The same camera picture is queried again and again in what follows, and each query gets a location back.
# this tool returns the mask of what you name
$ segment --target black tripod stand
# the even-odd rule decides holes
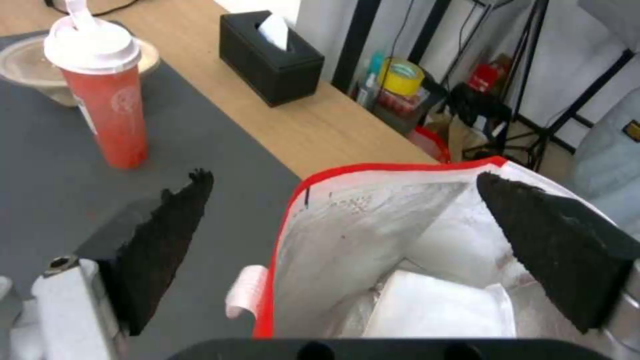
[[[506,86],[504,87],[500,97],[502,100],[507,95],[508,89],[513,82],[515,74],[518,71],[518,67],[520,66],[520,62],[522,60],[522,56],[524,53],[527,53],[527,58],[525,61],[525,69],[522,83],[520,84],[520,89],[518,92],[518,100],[516,102],[516,106],[513,109],[513,120],[516,120],[520,116],[520,106],[522,105],[522,99],[524,97],[524,92],[527,87],[527,80],[529,79],[529,72],[531,71],[531,64],[533,63],[533,58],[536,52],[536,46],[538,45],[538,40],[540,38],[540,32],[542,30],[542,25],[545,20],[545,14],[547,12],[549,0],[536,0],[527,18],[527,22],[525,27],[520,35],[520,39],[518,41],[518,45],[516,47],[514,62],[511,70],[509,71],[509,77],[507,79]],[[532,30],[533,20],[536,19],[535,28]],[[505,149],[510,150],[519,150],[527,153],[527,163],[525,164],[528,168],[538,171],[540,169],[540,165],[545,156],[545,151],[547,150],[547,145],[549,141],[554,137],[554,135],[570,120],[576,119],[579,122],[589,126],[582,117],[578,115],[578,111],[595,95],[602,89],[602,87],[609,82],[633,57],[634,53],[626,49],[622,52],[618,60],[607,69],[600,77],[595,79],[595,81],[589,85],[589,87],[573,102],[573,104],[569,105],[569,107],[564,111],[560,117],[558,117],[551,126],[541,129],[540,131],[533,131],[531,133],[526,133],[518,136],[514,136],[512,138],[507,138],[506,141],[516,140],[519,138],[523,138],[526,136],[538,135],[538,138],[533,141],[533,143],[529,146],[505,146]]]

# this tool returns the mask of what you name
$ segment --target white wall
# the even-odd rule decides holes
[[[550,1],[520,112],[539,125],[554,120],[624,49],[577,0]],[[613,105],[640,86],[640,63],[632,60],[580,111],[598,122]],[[573,120],[558,136],[578,146],[588,129]]]
[[[391,44],[402,25],[409,2],[410,0],[382,1],[356,73],[364,66],[364,60],[369,59],[376,50],[390,53]],[[300,4],[296,31],[324,54],[322,77],[327,81],[331,81],[333,77],[356,3],[356,0],[302,0]],[[434,3],[435,0],[414,1],[406,26],[398,38],[394,56],[406,58],[409,55]]]

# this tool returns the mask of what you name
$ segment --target white tissue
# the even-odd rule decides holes
[[[289,37],[289,27],[284,18],[271,14],[258,28],[258,31],[268,42],[277,46],[280,50],[287,50],[287,38]]]

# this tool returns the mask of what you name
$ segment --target black cable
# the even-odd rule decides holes
[[[474,2],[474,5],[471,7],[471,11],[469,11],[469,13],[467,14],[467,18],[462,23],[462,26],[460,26],[460,32],[458,32],[458,53],[456,54],[455,58],[460,57],[460,54],[462,53],[462,33],[464,32],[465,27],[467,27],[467,23],[469,22],[469,19],[471,19],[471,15],[474,13],[474,10],[476,9],[477,6],[478,6],[478,3]],[[449,86],[449,76],[452,73],[453,73],[453,69],[451,69],[451,71],[449,71],[449,73],[444,78],[444,87],[447,89],[447,101],[451,100],[451,87]]]
[[[105,11],[103,11],[103,12],[94,13],[94,14],[92,14],[92,15],[93,15],[93,16],[103,16],[103,15],[108,15],[108,14],[110,14],[110,13],[114,13],[114,12],[117,12],[117,11],[119,11],[119,10],[126,9],[126,8],[130,7],[131,5],[133,5],[133,4],[135,4],[135,3],[137,3],[138,1],[139,1],[139,0],[131,0],[131,2],[130,2],[130,3],[124,4],[124,5],[120,5],[120,6],[117,6],[117,7],[113,8],[113,9],[105,10]],[[61,14],[69,15],[69,13],[68,13],[68,12],[66,12],[65,10],[59,9],[59,8],[58,8],[58,7],[53,3],[53,1],[52,1],[52,0],[44,0],[44,3],[45,3],[45,5],[47,5],[47,7],[52,8],[53,10],[56,10],[57,12],[59,12],[59,13],[61,13]]]
[[[396,51],[396,43],[398,41],[398,38],[400,38],[400,34],[402,33],[402,30],[404,30],[404,26],[406,25],[407,19],[409,19],[409,13],[411,12],[411,7],[412,6],[413,6],[413,0],[411,0],[411,2],[409,2],[409,8],[407,8],[406,14],[404,15],[404,20],[402,21],[402,26],[400,26],[400,30],[398,30],[398,34],[396,35],[396,38],[394,39],[394,43],[393,43],[393,45],[391,45],[391,54],[389,55],[389,63],[387,64],[387,67],[385,68],[384,75],[382,75],[382,81],[380,81],[380,89],[378,90],[378,94],[376,95],[376,100],[373,102],[373,106],[375,106],[375,104],[377,104],[378,101],[380,100],[380,94],[382,94],[382,90],[384,89],[384,86],[385,86],[385,80],[387,80],[387,74],[389,73],[389,68],[391,67],[391,63],[392,63],[392,61],[394,59],[394,52]]]

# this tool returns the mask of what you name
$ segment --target black metal pole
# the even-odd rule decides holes
[[[362,49],[369,36],[371,25],[382,0],[358,0],[351,18],[347,37],[344,39],[342,52],[333,73],[331,84],[343,93],[349,91],[353,73],[358,66]]]
[[[520,34],[520,38],[518,39],[518,45],[516,45],[516,49],[513,52],[513,63],[509,68],[509,76],[507,77],[507,81],[504,84],[504,87],[500,91],[500,100],[504,101],[506,96],[509,93],[509,89],[511,88],[511,84],[513,84],[513,80],[518,73],[518,69],[520,68],[520,62],[522,61],[522,55],[525,53],[527,49],[527,44],[529,43],[529,34],[531,33],[531,24],[533,23],[533,18],[536,14],[536,5],[533,4],[531,6],[531,11],[529,12],[529,16],[527,17],[527,22],[525,22],[524,27],[522,28],[522,32]]]
[[[529,52],[527,53],[527,62],[524,68],[524,76],[522,78],[522,84],[520,84],[520,92],[518,93],[518,100],[516,102],[515,108],[513,108],[514,116],[517,116],[520,113],[520,106],[522,105],[522,98],[524,97],[524,92],[527,89],[527,82],[529,80],[529,73],[531,71],[531,65],[533,64],[533,57],[536,54],[536,47],[538,46],[538,40],[540,39],[540,33],[542,32],[542,25],[545,22],[545,16],[547,14],[547,8],[549,6],[549,0],[536,0],[536,3],[533,5],[538,11],[538,18],[536,19],[536,27],[533,32],[533,37],[531,38],[531,47],[529,48]]]
[[[427,50],[427,47],[431,42],[431,39],[433,38],[433,34],[435,34],[438,26],[442,22],[442,18],[444,17],[445,12],[447,12],[449,4],[451,4],[451,0],[436,0],[436,3],[433,4],[431,12],[429,12],[429,16],[424,22],[424,26],[422,27],[422,30],[420,30],[418,39],[416,39],[413,49],[409,54],[408,60],[410,62],[414,64],[418,64],[420,62],[424,52]]]

